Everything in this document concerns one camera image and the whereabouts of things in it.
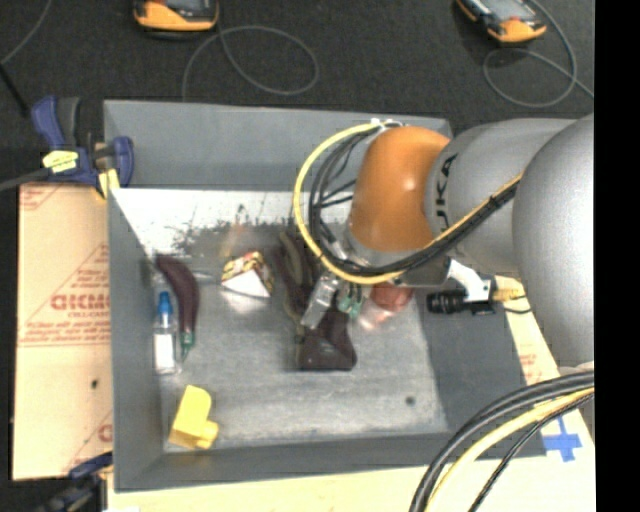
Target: plastic bottle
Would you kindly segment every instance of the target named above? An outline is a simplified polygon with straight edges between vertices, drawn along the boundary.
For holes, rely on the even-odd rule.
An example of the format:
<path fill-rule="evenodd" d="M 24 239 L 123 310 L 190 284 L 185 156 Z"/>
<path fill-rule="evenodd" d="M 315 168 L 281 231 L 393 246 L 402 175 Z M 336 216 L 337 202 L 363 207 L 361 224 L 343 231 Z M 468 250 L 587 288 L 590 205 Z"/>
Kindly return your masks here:
<path fill-rule="evenodd" d="M 160 292 L 158 313 L 153 325 L 153 368 L 158 375 L 180 371 L 177 355 L 178 324 L 169 292 Z"/>

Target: cardboard sheet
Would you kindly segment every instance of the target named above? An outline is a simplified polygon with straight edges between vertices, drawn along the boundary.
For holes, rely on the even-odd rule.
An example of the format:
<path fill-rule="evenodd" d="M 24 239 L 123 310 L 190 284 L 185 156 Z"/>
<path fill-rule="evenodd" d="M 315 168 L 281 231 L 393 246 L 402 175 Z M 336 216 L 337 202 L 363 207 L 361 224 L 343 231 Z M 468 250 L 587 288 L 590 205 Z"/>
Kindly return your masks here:
<path fill-rule="evenodd" d="M 12 476 L 64 476 L 112 443 L 106 201 L 28 184 L 18 216 Z"/>

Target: black floor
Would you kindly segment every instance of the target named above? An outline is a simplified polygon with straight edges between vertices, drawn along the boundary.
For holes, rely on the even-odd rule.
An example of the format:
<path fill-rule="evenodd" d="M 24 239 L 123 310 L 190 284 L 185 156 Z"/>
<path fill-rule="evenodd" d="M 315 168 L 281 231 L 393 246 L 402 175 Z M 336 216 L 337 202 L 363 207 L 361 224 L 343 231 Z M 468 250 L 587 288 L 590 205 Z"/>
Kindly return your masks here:
<path fill-rule="evenodd" d="M 570 84 L 565 75 L 513 50 L 490 56 L 492 80 L 519 102 L 547 105 L 533 108 L 500 96 L 483 73 L 496 45 L 451 0 L 222 1 L 223 29 L 254 27 L 230 30 L 225 38 L 245 71 L 272 89 L 308 90 L 282 95 L 249 83 L 216 39 L 195 55 L 183 96 L 185 70 L 205 38 L 146 36 L 133 20 L 131 0 L 4 0 L 0 61 L 29 104 L 47 94 L 81 97 L 78 130 L 96 138 L 105 98 L 431 115 L 448 119 L 454 133 L 515 117 L 575 119 L 594 110 L 580 85 L 562 97 Z M 570 44 L 576 78 L 594 91 L 595 2 L 555 0 L 542 7 Z M 43 13 L 38 29 L 14 53 Z M 317 61 L 317 80 L 309 54 L 256 25 L 303 41 Z M 553 26 L 529 49 L 571 72 L 570 52 Z M 0 135 L 0 182 L 39 167 L 43 141 L 2 82 Z M 65 482 L 10 482 L 16 221 L 15 190 L 0 192 L 0 510 L 20 512 L 42 503 Z"/>

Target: blue clamp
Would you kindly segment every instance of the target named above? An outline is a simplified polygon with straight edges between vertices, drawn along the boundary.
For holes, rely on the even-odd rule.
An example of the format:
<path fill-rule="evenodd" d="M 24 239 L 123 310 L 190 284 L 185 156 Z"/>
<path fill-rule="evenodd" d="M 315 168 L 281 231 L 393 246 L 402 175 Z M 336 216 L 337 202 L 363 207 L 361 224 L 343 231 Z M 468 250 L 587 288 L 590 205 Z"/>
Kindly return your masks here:
<path fill-rule="evenodd" d="M 102 191 L 100 174 L 94 161 L 101 157 L 112 157 L 121 186 L 131 181 L 134 169 L 133 142 L 129 137 L 116 137 L 102 150 L 93 152 L 91 148 L 78 146 L 75 138 L 75 117 L 79 98 L 45 96 L 31 109 L 31 120 L 36 131 L 49 145 L 50 151 L 68 150 L 77 153 L 78 158 L 72 168 L 62 172 L 50 169 L 48 181 L 73 181 L 84 183 Z"/>
<path fill-rule="evenodd" d="M 69 472 L 69 479 L 74 483 L 56 494 L 44 505 L 33 509 L 32 512 L 76 512 L 86 503 L 96 497 L 96 489 L 104 493 L 104 480 L 97 472 L 113 464 L 112 452 L 98 455 L 83 462 Z M 103 495 L 98 495 L 100 510 L 106 507 Z"/>

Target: small package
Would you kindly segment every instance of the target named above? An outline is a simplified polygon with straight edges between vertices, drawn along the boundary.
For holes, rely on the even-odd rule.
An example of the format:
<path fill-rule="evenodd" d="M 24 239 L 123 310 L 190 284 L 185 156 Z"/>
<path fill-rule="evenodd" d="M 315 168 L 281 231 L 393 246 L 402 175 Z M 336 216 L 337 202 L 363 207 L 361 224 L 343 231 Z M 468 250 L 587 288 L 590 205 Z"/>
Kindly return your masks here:
<path fill-rule="evenodd" d="M 252 297 L 270 297 L 273 273 L 260 252 L 247 252 L 224 266 L 222 286 Z"/>

